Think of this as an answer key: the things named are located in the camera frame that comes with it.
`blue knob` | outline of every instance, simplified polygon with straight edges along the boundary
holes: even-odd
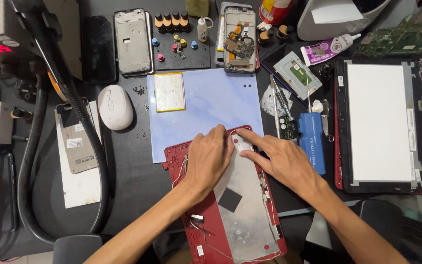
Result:
[[[158,46],[158,45],[159,45],[159,40],[157,40],[156,38],[153,38],[153,39],[152,39],[152,44],[153,44],[154,46]]]

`black workbench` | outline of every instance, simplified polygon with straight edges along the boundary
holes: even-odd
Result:
[[[248,0],[255,10],[261,3],[260,0]],[[150,0],[79,0],[81,18],[91,15],[113,15],[116,11],[144,8],[154,14],[157,11],[170,11],[172,9],[185,9],[183,0],[165,0],[161,4]],[[298,3],[291,9],[286,24],[297,26],[300,12],[303,7]],[[211,1],[210,14],[214,20],[214,27],[209,29],[211,39],[211,58],[214,57],[215,36],[218,27],[218,12],[216,4]],[[292,33],[287,44],[301,57],[299,48],[308,45],[308,42],[297,39],[296,33]],[[267,48],[261,47],[260,54],[264,54]],[[266,90],[269,80],[269,73],[260,67],[257,70],[258,92],[260,96]],[[162,170],[160,164],[152,163],[151,143],[149,132],[149,112],[144,104],[147,103],[147,94],[138,95],[133,88],[141,85],[146,87],[146,78],[125,79],[119,77],[118,85],[122,86],[129,94],[133,102],[135,119],[129,128],[115,132],[102,127],[107,159],[109,162],[110,178],[114,188],[114,199],[111,201],[112,210],[108,223],[103,234],[115,235],[128,224],[146,212],[151,206],[159,201],[171,190],[170,176],[167,171]],[[87,86],[81,82],[77,83],[79,94],[89,100],[97,99],[97,95],[106,85]],[[25,103],[15,97],[14,88],[11,85],[2,84],[2,100],[17,106],[23,110],[33,110],[34,105]],[[325,96],[333,104],[333,92]],[[49,103],[45,117],[43,133],[38,147],[38,154],[32,170],[33,193],[32,206],[35,217],[41,227],[54,237],[63,237],[69,234],[86,232],[91,227],[96,215],[98,204],[88,204],[75,208],[64,207],[62,177],[60,170],[60,157],[58,154],[57,135],[55,127],[55,106],[62,103],[62,100],[52,90],[49,96]],[[294,116],[307,112],[307,108],[298,100],[294,99],[291,109]],[[262,111],[264,133],[275,135],[274,117]],[[330,132],[333,133],[333,118],[329,118]],[[15,133],[20,136],[28,136],[30,125],[18,120]],[[146,132],[146,137],[138,138],[137,134]],[[359,200],[372,195],[350,195],[338,190],[334,186],[334,145],[324,138],[325,163],[327,173],[323,176],[331,188],[343,201]],[[25,143],[15,142],[13,153],[15,155],[16,167],[20,168]],[[288,188],[269,177],[269,185],[275,200],[278,212],[286,212],[309,207],[308,203],[299,198]],[[170,229],[181,229],[180,222],[173,224]],[[0,258],[29,255],[51,251],[50,247],[40,243],[35,237],[28,233],[23,226],[10,234],[0,237]]]

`green circuit board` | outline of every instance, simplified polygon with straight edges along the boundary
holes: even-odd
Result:
[[[353,57],[388,55],[422,55],[422,13],[405,16],[397,27],[368,33]]]

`tube of adhesive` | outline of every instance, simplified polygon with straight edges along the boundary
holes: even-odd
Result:
[[[312,46],[302,46],[302,56],[307,66],[324,62],[335,57],[338,53],[348,49],[353,45],[353,40],[360,37],[360,34],[351,36],[344,34],[333,39],[327,39]]]

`white computer mouse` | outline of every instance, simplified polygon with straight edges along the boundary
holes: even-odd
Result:
[[[133,121],[133,107],[125,90],[118,85],[105,87],[98,94],[98,111],[104,124],[112,130],[127,128]]]

